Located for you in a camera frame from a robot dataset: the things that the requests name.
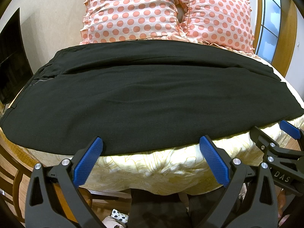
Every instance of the polka dot pillow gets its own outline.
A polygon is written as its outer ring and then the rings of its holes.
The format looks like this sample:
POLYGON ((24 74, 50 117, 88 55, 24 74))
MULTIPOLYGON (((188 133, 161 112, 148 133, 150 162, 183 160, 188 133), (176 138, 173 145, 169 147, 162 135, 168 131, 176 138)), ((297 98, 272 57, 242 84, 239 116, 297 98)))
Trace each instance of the polka dot pillow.
POLYGON ((252 52, 249 0, 178 0, 185 9, 181 28, 188 39, 252 52))
POLYGON ((85 0, 82 42, 180 36, 174 0, 85 0))
POLYGON ((126 227, 129 219, 128 215, 118 212, 116 209, 112 210, 111 217, 114 218, 119 224, 123 225, 123 227, 126 227))

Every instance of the tv screen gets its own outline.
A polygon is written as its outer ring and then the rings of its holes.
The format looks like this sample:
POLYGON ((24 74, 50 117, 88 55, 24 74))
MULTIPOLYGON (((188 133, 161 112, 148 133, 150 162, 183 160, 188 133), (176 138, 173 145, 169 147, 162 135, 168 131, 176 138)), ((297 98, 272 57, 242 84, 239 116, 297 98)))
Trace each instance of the tv screen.
POLYGON ((0 101, 13 101, 33 76, 26 57, 20 28, 20 9, 13 14, 0 33, 0 101))

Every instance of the pink polka dot pillowcase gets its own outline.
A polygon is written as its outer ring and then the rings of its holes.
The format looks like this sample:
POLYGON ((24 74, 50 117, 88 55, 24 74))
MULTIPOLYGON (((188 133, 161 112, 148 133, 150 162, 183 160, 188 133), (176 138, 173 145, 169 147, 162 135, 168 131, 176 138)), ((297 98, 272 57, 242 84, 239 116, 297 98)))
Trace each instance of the pink polka dot pillowcase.
POLYGON ((84 4, 81 44, 180 36, 174 0, 85 0, 84 4))
POLYGON ((253 52, 249 0, 179 0, 181 28, 191 42, 208 42, 253 52))

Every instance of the black fabric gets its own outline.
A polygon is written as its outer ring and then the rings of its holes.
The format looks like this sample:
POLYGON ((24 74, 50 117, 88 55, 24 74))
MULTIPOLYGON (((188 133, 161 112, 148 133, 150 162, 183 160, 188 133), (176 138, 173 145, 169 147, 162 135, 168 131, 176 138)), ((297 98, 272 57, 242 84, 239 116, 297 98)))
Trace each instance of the black fabric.
POLYGON ((178 194, 159 196, 131 189, 128 228, 192 228, 186 207, 178 194))
MULTIPOLYGON (((225 191, 220 187, 209 193, 191 196, 189 211, 178 194, 160 196, 146 190, 131 189, 132 204, 127 228, 199 228, 201 221, 219 201, 225 191)), ((240 207, 238 199, 226 223, 231 222, 240 207)))
POLYGON ((73 155, 98 135, 102 155, 198 143, 301 116, 273 69, 227 50, 140 40, 59 51, 0 120, 20 146, 73 155))

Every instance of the bed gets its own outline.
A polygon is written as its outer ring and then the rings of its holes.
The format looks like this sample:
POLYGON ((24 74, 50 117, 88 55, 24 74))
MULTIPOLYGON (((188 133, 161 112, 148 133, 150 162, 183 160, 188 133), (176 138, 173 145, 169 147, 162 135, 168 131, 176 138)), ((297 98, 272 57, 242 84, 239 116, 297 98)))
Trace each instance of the bed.
MULTIPOLYGON (((262 59, 243 55, 242 57, 251 58, 271 67, 262 59)), ((281 79, 281 82, 286 83, 299 105, 304 108, 304 103, 297 92, 277 70, 272 69, 274 74, 281 79)), ((297 127, 303 127, 304 115, 289 122, 297 127)), ((290 139, 290 136, 280 130, 278 123, 263 126, 262 130, 276 140, 281 147, 285 147, 290 139)), ((51 166, 58 164, 64 158, 72 157, 71 155, 26 149, 10 142, 3 131, 0 131, 1 136, 12 151, 20 160, 30 166, 33 166, 37 161, 46 166, 51 166)), ((253 165, 258 165, 261 162, 262 153, 254 146, 248 132, 214 139, 213 141, 217 147, 225 149, 232 158, 238 157, 244 163, 253 165)), ((100 157, 83 187, 96 191, 120 191, 128 188, 139 188, 161 195, 182 191, 197 195, 214 190, 219 185, 201 155, 199 145, 193 143, 179 147, 174 147, 173 144, 171 148, 165 150, 100 157)))

